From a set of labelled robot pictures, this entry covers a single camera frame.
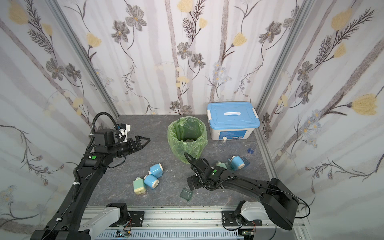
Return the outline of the clear green shavings tray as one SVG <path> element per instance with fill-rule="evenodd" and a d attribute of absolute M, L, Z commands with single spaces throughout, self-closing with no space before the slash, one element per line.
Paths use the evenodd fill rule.
<path fill-rule="evenodd" d="M 180 197 L 186 201 L 190 201 L 192 199 L 192 196 L 193 192 L 186 188 L 183 188 L 180 193 Z"/>

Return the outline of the green yellow pencil sharpener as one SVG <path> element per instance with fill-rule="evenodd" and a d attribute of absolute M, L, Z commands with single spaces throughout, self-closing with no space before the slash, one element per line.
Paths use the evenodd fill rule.
<path fill-rule="evenodd" d="M 228 167 L 227 167 L 227 164 L 226 163 L 222 163 L 222 162 L 217 162 L 216 163 L 216 166 L 218 166 L 218 167 L 221 167 L 221 168 L 224 168 L 224 169 L 228 169 Z"/>

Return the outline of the blue sharpener with crank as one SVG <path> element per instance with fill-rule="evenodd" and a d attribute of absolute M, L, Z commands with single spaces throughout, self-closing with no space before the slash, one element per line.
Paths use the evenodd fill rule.
<path fill-rule="evenodd" d="M 245 167 L 244 161 L 239 156 L 233 156 L 232 158 L 230 158 L 229 164 L 233 171 L 238 171 Z"/>

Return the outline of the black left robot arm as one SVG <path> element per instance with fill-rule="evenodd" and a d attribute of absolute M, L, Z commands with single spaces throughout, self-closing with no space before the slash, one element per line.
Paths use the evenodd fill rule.
<path fill-rule="evenodd" d="M 117 124 L 106 112 L 98 113 L 91 125 L 91 140 L 80 163 L 74 168 L 74 182 L 61 206 L 43 230 L 35 230 L 32 240 L 93 240 L 109 226 L 129 222 L 126 204 L 109 205 L 114 213 L 111 220 L 105 218 L 101 228 L 81 228 L 81 220 L 87 204 L 100 179 L 111 168 L 115 158 L 125 158 L 142 150 L 151 140 L 142 136 L 128 138 L 130 126 Z"/>

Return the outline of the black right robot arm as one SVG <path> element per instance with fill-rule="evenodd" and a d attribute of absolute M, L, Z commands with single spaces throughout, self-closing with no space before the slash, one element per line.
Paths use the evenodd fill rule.
<path fill-rule="evenodd" d="M 222 187 L 232 190 L 260 202 L 269 219 L 281 229 L 290 231 L 293 228 L 300 202 L 304 200 L 294 195 L 281 180 L 271 178 L 269 181 L 255 180 L 236 175 L 223 167 L 212 167 L 206 159 L 194 158 L 184 153 L 191 165 L 194 175 L 187 178 L 190 190 L 205 188 L 215 191 Z"/>

